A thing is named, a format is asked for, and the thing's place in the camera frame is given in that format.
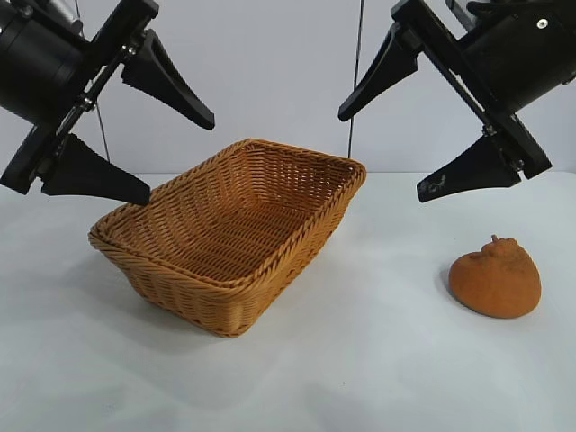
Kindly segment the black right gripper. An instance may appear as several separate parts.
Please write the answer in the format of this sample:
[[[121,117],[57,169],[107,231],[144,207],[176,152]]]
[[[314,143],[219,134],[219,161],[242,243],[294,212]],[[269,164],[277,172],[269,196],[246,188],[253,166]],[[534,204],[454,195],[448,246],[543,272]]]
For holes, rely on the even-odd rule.
[[[452,194],[510,188],[551,167],[518,111],[575,78],[573,1],[451,1],[466,29],[456,39],[424,1],[400,1],[372,64],[337,117],[351,120],[373,99],[418,71],[423,50],[483,124],[459,157],[417,184],[426,203]],[[409,34],[412,44],[404,40]]]

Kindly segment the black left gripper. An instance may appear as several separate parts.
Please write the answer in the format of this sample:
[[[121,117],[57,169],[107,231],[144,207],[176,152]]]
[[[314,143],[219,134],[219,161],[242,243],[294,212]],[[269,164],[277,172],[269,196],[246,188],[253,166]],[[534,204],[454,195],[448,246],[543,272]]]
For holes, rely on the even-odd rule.
[[[156,2],[119,2],[92,40],[79,34],[60,11],[61,5],[60,1],[1,3],[1,106],[32,126],[1,184],[27,194],[40,179],[41,191],[49,196],[93,196],[147,205],[149,186],[73,134],[77,121],[93,109],[127,59],[121,73],[125,85],[207,131],[215,127],[214,114],[185,82],[158,35],[145,30],[158,15]]]

